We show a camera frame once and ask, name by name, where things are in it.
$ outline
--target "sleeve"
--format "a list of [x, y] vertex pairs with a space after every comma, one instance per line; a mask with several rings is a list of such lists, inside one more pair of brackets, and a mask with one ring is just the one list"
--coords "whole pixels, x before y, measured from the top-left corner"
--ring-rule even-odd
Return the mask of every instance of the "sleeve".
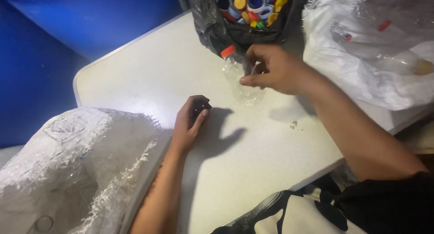
[[367, 233], [433, 233], [434, 177], [419, 172], [398, 181], [366, 180], [337, 201], [348, 220]]

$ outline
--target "hand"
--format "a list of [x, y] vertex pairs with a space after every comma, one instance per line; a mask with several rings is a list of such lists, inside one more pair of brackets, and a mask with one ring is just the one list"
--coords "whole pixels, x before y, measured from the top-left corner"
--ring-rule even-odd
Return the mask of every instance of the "hand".
[[241, 85], [269, 87], [288, 95], [299, 95], [307, 92], [315, 78], [321, 77], [316, 70], [277, 45], [252, 45], [247, 50], [247, 59], [253, 64], [261, 62], [255, 70], [261, 75], [242, 77]]
[[188, 153], [199, 140], [204, 122], [209, 117], [210, 100], [202, 95], [191, 96], [176, 116], [170, 148]]

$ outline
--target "pile of bottle caps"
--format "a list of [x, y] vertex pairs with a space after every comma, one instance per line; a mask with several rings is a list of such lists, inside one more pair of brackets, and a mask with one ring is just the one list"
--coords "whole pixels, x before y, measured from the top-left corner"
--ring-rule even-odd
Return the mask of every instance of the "pile of bottle caps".
[[228, 21], [255, 28], [270, 26], [289, 0], [215, 0]]

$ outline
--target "black plastic bag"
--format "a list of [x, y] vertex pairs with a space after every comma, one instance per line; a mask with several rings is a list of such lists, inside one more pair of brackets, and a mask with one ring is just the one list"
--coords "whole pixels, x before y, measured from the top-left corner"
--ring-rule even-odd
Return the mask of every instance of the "black plastic bag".
[[221, 51], [235, 44], [246, 52], [252, 44], [283, 43], [299, 26], [307, 0], [289, 0], [273, 24], [264, 29], [226, 20], [215, 0], [187, 0], [202, 45], [220, 56]]

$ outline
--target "blue container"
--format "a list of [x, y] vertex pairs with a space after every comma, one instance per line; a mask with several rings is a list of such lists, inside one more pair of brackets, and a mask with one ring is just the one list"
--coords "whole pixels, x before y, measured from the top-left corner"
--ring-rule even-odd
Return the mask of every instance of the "blue container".
[[8, 0], [94, 61], [182, 13], [178, 0]]
[[76, 108], [74, 75], [88, 63], [0, 0], [0, 148], [25, 144], [48, 119]]

